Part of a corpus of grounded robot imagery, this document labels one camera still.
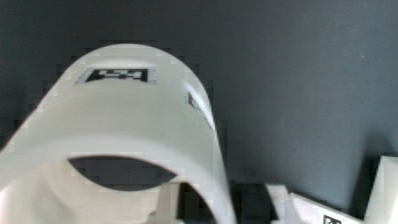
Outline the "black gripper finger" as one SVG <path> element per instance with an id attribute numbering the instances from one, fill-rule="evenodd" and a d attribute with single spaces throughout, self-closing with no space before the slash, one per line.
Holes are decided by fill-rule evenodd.
<path id="1" fill-rule="evenodd" d="M 240 224 L 272 224 L 277 218 L 270 195 L 263 184 L 238 186 L 238 221 Z"/>

